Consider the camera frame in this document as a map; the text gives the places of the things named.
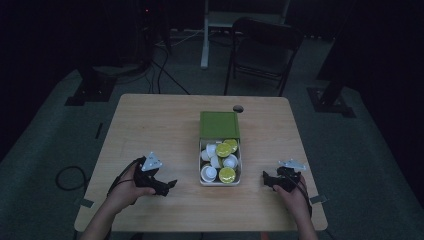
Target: person's right arm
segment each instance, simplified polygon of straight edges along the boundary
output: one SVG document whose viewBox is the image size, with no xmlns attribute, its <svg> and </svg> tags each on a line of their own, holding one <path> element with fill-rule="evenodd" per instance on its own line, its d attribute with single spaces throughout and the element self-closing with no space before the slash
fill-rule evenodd
<svg viewBox="0 0 424 240">
<path fill-rule="evenodd" d="M 303 176 L 301 176 L 300 181 L 306 187 Z M 299 232 L 299 240 L 317 240 L 318 236 L 315 232 L 314 225 L 312 224 L 308 204 L 306 203 L 302 192 L 297 188 L 293 189 L 292 192 L 287 192 L 278 185 L 274 185 L 273 188 L 278 195 L 281 196 L 284 205 L 292 214 Z"/>
</svg>

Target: wooden tabletop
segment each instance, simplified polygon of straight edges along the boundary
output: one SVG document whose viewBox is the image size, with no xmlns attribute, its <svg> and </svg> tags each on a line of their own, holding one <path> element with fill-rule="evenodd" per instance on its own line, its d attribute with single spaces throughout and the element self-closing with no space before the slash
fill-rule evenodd
<svg viewBox="0 0 424 240">
<path fill-rule="evenodd" d="M 234 187 L 205 187 L 199 180 L 201 111 L 238 114 L 243 170 Z M 262 171 L 276 176 L 277 162 L 291 158 L 305 164 L 309 196 L 318 195 L 289 102 L 280 97 L 185 96 L 125 94 L 121 97 L 94 169 L 75 229 L 84 231 L 105 200 L 117 175 L 134 159 L 153 151 L 163 167 L 155 175 L 163 182 L 178 179 L 167 197 L 144 196 L 115 218 L 114 231 L 212 232 L 296 230 L 281 198 L 263 185 Z M 320 203 L 312 221 L 324 230 L 327 220 Z"/>
</svg>

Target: person's left hand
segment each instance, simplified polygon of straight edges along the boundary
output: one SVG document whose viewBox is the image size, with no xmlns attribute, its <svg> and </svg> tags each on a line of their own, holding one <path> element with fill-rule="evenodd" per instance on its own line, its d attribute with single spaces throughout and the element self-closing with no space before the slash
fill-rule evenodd
<svg viewBox="0 0 424 240">
<path fill-rule="evenodd" d="M 134 203 L 137 198 L 144 195 L 153 195 L 155 190 L 150 187 L 139 188 L 133 180 L 134 171 L 137 164 L 131 166 L 130 169 L 121 177 L 120 183 L 115 186 L 104 202 L 104 206 L 114 214 L 118 214 L 122 209 Z"/>
</svg>

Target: person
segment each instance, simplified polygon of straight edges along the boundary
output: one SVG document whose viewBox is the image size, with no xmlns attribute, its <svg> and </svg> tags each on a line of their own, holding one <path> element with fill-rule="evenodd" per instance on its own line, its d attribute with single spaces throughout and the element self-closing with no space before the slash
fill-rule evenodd
<svg viewBox="0 0 424 240">
<path fill-rule="evenodd" d="M 124 208 L 134 203 L 139 197 L 155 194 L 153 188 L 136 187 L 132 177 L 135 171 L 135 164 L 121 177 L 120 182 L 111 191 L 109 196 L 97 210 L 91 219 L 80 240 L 103 240 L 107 236 L 115 216 Z M 306 191 L 306 183 L 303 176 L 300 180 Z M 299 240 L 318 239 L 315 228 L 312 224 L 307 203 L 302 192 L 295 188 L 292 192 L 287 192 L 278 185 L 273 186 L 274 190 L 282 198 L 284 205 L 292 214 L 298 228 Z"/>
</svg>

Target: chair seat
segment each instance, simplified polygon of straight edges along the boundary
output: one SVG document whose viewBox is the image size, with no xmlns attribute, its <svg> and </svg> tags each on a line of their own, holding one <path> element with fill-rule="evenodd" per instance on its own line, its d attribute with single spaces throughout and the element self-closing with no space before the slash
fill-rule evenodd
<svg viewBox="0 0 424 240">
<path fill-rule="evenodd" d="M 289 61 L 289 50 L 281 46 L 261 44 L 250 38 L 240 42 L 234 59 L 236 67 L 281 76 Z"/>
</svg>

